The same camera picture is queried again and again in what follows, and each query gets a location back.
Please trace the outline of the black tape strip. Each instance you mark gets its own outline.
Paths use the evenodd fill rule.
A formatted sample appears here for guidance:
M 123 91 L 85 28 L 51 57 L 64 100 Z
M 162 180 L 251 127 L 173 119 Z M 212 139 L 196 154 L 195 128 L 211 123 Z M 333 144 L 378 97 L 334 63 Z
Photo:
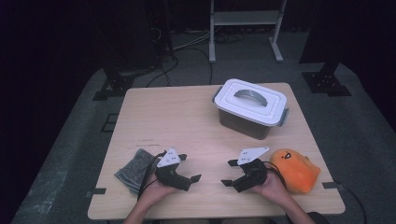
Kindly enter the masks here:
M 323 188 L 325 189 L 338 189 L 338 190 L 345 190 L 346 188 L 344 187 L 343 184 L 339 182 L 323 182 L 322 183 Z
M 91 198 L 93 195 L 102 195 L 106 194 L 106 188 L 99 188 L 99 189 L 93 189 L 90 191 L 87 191 L 85 194 L 86 198 Z

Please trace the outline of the person's right hand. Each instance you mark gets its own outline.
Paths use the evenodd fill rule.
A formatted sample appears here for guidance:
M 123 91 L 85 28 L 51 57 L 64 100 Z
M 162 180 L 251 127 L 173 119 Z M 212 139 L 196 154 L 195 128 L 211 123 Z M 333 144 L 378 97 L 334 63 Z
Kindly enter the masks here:
M 252 190 L 282 208 L 290 205 L 292 201 L 280 178 L 273 172 L 267 174 L 266 180 L 262 185 L 255 186 Z

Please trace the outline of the black stand base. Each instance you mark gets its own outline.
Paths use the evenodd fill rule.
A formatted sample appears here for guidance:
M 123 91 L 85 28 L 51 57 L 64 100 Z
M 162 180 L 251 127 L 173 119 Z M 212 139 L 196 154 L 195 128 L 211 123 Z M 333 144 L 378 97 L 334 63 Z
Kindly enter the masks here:
M 319 71 L 303 72 L 303 77 L 313 93 L 326 93 L 331 97 L 350 96 L 351 93 L 335 76 L 338 63 L 324 63 Z
M 94 101 L 105 101 L 109 97 L 123 97 L 125 93 L 132 88 L 134 81 L 138 77 L 148 75 L 155 71 L 155 67 L 147 69 L 125 69 L 118 70 L 116 68 L 104 68 L 106 80 L 101 90 L 97 91 L 93 96 Z

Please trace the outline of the white lid with grey handle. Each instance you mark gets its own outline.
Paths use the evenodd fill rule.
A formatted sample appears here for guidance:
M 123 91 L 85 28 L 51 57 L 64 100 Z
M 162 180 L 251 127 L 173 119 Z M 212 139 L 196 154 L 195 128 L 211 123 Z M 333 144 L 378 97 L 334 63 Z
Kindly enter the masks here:
M 220 111 L 267 127 L 282 126 L 289 113 L 283 93 L 236 78 L 225 82 L 213 102 Z

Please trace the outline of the dark equipment rack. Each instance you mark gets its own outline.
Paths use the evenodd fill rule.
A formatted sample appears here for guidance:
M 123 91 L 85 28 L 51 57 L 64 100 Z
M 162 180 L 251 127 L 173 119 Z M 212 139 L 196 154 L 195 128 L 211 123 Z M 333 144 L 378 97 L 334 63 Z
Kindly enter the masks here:
M 169 0 L 148 0 L 149 24 L 154 32 L 156 50 L 161 55 L 174 58 L 173 42 L 171 37 L 171 13 Z

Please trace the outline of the person's left hand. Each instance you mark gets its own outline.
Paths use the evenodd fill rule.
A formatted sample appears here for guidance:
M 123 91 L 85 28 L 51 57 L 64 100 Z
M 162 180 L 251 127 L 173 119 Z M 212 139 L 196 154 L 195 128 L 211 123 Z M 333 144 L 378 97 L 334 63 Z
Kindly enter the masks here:
M 158 181 L 156 175 L 151 175 L 137 203 L 145 207 L 151 207 L 175 191 L 177 189 L 164 186 Z

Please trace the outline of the clear brown storage box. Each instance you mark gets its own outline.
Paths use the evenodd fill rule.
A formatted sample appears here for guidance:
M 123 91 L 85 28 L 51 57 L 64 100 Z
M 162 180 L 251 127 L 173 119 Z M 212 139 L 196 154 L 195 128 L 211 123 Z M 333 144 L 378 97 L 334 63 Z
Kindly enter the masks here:
M 219 111 L 219 122 L 221 125 L 242 133 L 255 139 L 265 139 L 268 133 L 276 126 L 267 127 L 264 125 L 257 124 L 255 122 L 238 118 L 237 116 L 231 115 L 227 112 Z

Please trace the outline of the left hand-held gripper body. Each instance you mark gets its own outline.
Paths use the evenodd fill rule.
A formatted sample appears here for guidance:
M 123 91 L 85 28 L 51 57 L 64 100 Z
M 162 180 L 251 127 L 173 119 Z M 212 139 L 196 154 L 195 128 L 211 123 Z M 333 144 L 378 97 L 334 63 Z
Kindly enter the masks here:
M 174 148 L 169 148 L 156 165 L 157 179 L 167 187 L 188 191 L 191 180 L 177 173 L 177 167 L 182 159 Z

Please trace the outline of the grey fluffy cloth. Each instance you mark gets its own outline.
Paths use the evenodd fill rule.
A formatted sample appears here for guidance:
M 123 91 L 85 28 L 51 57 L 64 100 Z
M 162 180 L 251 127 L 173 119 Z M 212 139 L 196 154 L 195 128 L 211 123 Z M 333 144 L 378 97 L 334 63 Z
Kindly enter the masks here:
M 124 184 L 132 194 L 137 195 L 145 179 L 147 170 L 153 173 L 153 166 L 158 163 L 158 158 L 139 148 L 134 157 L 115 173 L 115 177 Z

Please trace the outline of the orange plush toy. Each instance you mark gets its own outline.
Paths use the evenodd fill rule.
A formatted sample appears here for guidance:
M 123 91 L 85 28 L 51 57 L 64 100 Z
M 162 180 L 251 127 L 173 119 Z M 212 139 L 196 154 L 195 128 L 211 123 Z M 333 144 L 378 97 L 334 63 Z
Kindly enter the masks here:
M 321 169 L 301 153 L 281 148 L 270 157 L 270 162 L 282 174 L 286 188 L 295 194 L 306 194 L 315 186 Z

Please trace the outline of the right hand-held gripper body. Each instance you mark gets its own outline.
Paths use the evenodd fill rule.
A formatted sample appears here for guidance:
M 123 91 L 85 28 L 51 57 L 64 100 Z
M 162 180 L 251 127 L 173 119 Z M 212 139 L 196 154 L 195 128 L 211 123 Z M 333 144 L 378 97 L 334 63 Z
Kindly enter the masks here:
M 269 147 L 246 148 L 240 152 L 236 165 L 239 166 L 244 175 L 233 182 L 237 192 L 251 189 L 262 185 L 267 177 L 267 168 L 260 156 L 266 153 Z

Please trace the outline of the white metal stand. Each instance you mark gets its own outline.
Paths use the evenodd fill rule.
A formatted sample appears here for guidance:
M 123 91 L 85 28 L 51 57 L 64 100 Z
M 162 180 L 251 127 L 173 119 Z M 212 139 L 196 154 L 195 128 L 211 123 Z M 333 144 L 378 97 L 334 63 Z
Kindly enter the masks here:
M 208 60 L 211 63 L 216 61 L 215 28 L 220 26 L 244 26 L 244 25 L 274 25 L 275 30 L 269 37 L 269 43 L 278 63 L 284 61 L 277 44 L 278 35 L 283 21 L 285 8 L 288 0 L 281 0 L 278 10 L 264 11 L 224 11 L 215 10 L 215 0 L 210 2 L 210 24 L 209 24 L 209 44 Z

